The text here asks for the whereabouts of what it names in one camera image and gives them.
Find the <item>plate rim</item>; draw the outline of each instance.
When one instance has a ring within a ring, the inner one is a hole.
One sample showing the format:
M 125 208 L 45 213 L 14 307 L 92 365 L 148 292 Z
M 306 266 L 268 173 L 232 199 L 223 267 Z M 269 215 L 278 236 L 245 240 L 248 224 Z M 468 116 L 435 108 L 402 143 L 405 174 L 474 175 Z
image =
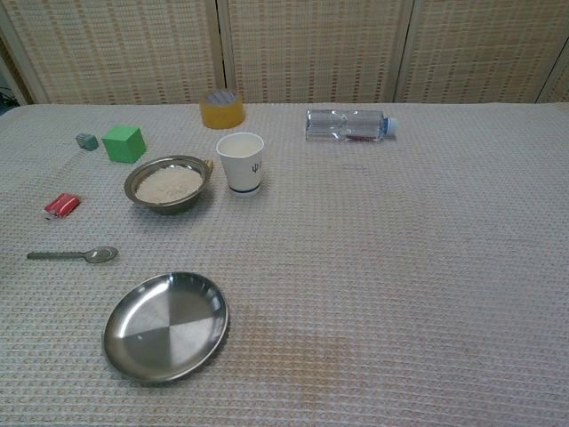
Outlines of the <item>plate rim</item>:
M 218 293 L 221 295 L 221 298 L 223 299 L 223 301 L 225 302 L 225 317 L 223 319 L 223 329 L 221 330 L 220 336 L 218 337 L 217 341 L 215 342 L 215 344 L 212 346 L 212 348 L 207 352 L 206 355 L 204 355 L 198 362 L 196 362 L 194 365 L 192 365 L 191 367 L 189 367 L 188 369 L 183 370 L 182 372 L 176 374 L 176 375 L 170 375 L 168 377 L 165 378 L 159 378 L 159 379 L 155 379 L 155 378 L 146 378 L 146 377 L 140 377 L 140 376 L 134 376 L 134 375 L 128 375 L 125 372 L 123 372 L 122 370 L 120 370 L 118 367 L 116 367 L 108 358 L 108 353 L 107 353 L 107 349 L 105 348 L 105 336 L 107 333 L 107 329 L 108 329 L 108 322 L 111 320 L 111 317 L 113 316 L 113 314 L 115 313 L 116 308 L 119 306 L 119 304 L 124 300 L 124 298 L 126 298 L 128 295 L 130 295 L 135 289 L 138 289 L 140 286 L 144 285 L 145 283 L 149 282 L 150 280 L 153 280 L 155 278 L 161 278 L 162 276 L 168 276 L 168 275 L 172 275 L 172 274 L 191 274 L 192 276 L 198 276 L 201 279 L 205 279 L 207 281 L 209 281 L 211 284 L 213 284 L 215 286 L 215 288 L 217 289 Z M 103 332 L 101 334 L 101 340 L 100 340 L 100 344 L 101 344 L 101 348 L 102 348 L 102 353 L 103 353 L 103 357 L 105 358 L 105 361 L 107 362 L 107 366 L 109 366 L 114 372 L 122 375 L 123 377 L 126 378 L 130 378 L 142 383 L 167 383 L 173 380 L 176 380 L 178 378 L 181 378 L 182 376 L 188 375 L 189 373 L 195 371 L 196 369 L 198 369 L 200 366 L 202 366 L 205 361 L 207 359 L 209 359 L 212 354 L 218 349 L 218 347 L 220 346 L 221 342 L 223 341 L 223 338 L 225 337 L 225 334 L 228 331 L 228 324 L 229 324 L 229 305 L 228 305 L 228 300 L 225 297 L 225 294 L 223 293 L 223 291 L 221 291 L 220 287 L 211 279 L 207 278 L 206 276 L 203 276 L 199 273 L 195 273 L 193 271 L 170 271 L 168 273 L 161 273 L 161 274 L 157 274 L 155 276 L 152 276 L 151 278 L 147 278 L 143 281 L 141 281 L 138 285 L 136 285 L 135 287 L 133 287 L 130 291 L 128 291 L 126 294 L 124 294 L 121 299 L 115 304 L 115 307 L 113 308 L 113 310 L 111 310 L 110 314 L 107 317 L 107 321 L 105 322 L 105 326 L 103 327 Z

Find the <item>spoon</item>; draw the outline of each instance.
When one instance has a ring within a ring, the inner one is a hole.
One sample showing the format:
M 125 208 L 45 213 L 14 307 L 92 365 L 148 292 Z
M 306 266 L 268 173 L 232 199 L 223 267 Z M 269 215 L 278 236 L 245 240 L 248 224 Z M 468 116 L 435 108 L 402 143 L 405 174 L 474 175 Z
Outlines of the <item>spoon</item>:
M 110 261 L 116 257 L 118 249 L 112 246 L 95 247 L 89 252 L 30 252 L 29 260 L 63 260 L 69 258 L 84 258 L 90 263 Z

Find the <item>paper cup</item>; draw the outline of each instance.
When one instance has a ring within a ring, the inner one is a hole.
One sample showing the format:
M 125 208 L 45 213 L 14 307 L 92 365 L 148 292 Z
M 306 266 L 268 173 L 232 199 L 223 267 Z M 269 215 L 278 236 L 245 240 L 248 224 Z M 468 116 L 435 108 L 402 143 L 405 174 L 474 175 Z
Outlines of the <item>paper cup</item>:
M 226 135 L 217 143 L 229 189 L 236 196 L 249 197 L 259 192 L 264 147 L 265 141 L 259 135 L 248 132 Z

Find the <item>spoon bowl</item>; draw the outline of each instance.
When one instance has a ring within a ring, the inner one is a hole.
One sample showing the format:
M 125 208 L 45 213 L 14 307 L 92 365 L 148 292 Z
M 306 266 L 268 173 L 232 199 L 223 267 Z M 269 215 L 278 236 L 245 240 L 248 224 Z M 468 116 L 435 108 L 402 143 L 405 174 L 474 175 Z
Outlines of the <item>spoon bowl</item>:
M 98 264 L 112 260 L 118 254 L 118 249 L 112 246 L 98 246 L 91 251 L 84 252 L 83 257 L 87 262 Z

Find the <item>green cube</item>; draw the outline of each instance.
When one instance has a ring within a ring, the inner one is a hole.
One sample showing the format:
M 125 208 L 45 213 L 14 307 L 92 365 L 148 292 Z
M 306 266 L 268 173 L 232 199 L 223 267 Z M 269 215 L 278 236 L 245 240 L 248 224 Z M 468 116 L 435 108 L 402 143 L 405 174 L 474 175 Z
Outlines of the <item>green cube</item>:
M 139 127 L 115 126 L 105 133 L 103 144 L 114 162 L 135 163 L 146 151 Z

